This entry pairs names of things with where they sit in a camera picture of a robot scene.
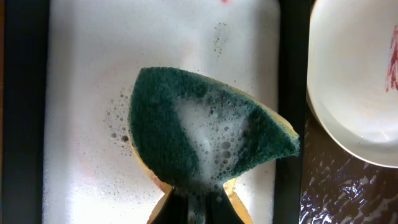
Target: sponge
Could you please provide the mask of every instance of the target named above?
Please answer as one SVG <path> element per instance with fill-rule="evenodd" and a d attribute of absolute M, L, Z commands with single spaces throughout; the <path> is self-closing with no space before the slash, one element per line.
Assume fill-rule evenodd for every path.
<path fill-rule="evenodd" d="M 277 113 L 214 79 L 177 68 L 143 68 L 131 96 L 129 133 L 163 182 L 220 189 L 266 161 L 297 156 L 299 136 Z"/>

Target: soapy water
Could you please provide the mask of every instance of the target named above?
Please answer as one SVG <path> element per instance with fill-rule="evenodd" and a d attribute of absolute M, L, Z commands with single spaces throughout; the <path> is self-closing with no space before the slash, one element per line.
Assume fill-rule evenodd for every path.
<path fill-rule="evenodd" d="M 205 222 L 205 195 L 223 190 L 223 184 L 231 178 L 231 171 L 245 150 L 244 133 L 248 130 L 245 105 L 229 101 L 217 103 L 214 94 L 206 100 L 179 98 L 175 110 L 181 125 L 199 159 L 199 170 L 193 171 L 188 195 L 188 219 Z"/>

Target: bubble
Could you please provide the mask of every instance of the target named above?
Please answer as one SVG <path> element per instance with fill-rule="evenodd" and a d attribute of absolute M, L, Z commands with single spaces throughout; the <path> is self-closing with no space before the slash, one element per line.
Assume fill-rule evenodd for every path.
<path fill-rule="evenodd" d="M 224 151 L 224 152 L 221 153 L 221 155 L 224 158 L 227 158 L 227 159 L 231 157 L 231 153 L 229 151 Z"/>
<path fill-rule="evenodd" d="M 221 148 L 223 148 L 223 149 L 229 149 L 230 147 L 231 147 L 231 143 L 229 143 L 229 142 L 221 143 Z"/>
<path fill-rule="evenodd" d="M 123 136 L 123 137 L 121 138 L 121 140 L 122 140 L 122 142 L 126 143 L 126 142 L 129 141 L 129 137 Z"/>

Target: dark countertop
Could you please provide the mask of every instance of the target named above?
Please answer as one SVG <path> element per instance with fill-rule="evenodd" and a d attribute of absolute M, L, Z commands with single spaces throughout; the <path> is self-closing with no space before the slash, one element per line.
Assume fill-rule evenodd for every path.
<path fill-rule="evenodd" d="M 346 152 L 309 107 L 300 223 L 398 223 L 398 169 L 374 166 Z"/>

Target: red stain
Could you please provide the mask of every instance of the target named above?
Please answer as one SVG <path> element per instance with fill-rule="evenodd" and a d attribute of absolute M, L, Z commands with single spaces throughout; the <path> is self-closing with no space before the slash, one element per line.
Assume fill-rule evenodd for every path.
<path fill-rule="evenodd" d="M 392 33 L 390 44 L 391 62 L 389 64 L 386 78 L 386 92 L 391 88 L 398 90 L 398 25 L 395 26 Z"/>

